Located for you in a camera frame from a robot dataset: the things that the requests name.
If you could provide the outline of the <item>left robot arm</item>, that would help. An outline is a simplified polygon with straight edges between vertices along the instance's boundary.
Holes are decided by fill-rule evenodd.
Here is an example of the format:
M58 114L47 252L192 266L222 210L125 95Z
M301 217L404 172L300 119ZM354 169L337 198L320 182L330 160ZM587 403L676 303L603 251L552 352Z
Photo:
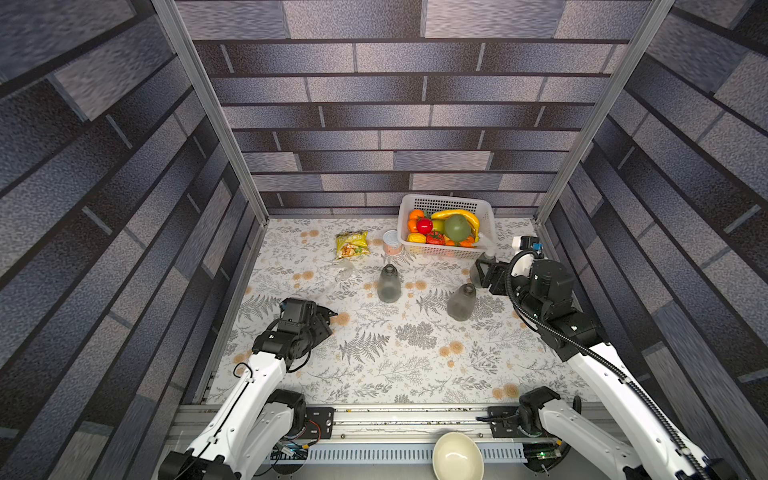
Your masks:
M279 387L307 363L314 348L332 335L336 312L309 300L287 298L279 316L259 334L238 383L221 408L184 452L170 452L160 479L251 479L274 447L300 434L306 401Z

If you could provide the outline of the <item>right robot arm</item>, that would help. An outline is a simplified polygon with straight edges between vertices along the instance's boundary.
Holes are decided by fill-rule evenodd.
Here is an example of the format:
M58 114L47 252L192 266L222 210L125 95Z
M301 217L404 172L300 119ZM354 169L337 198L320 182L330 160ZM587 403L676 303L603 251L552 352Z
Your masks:
M548 434L575 449L611 479L735 479L722 458L706 454L630 374L598 322L573 305L574 276L536 250L510 261L475 263L482 288L506 296L523 323L596 393L625 441L587 420L549 387L519 398L518 428Z

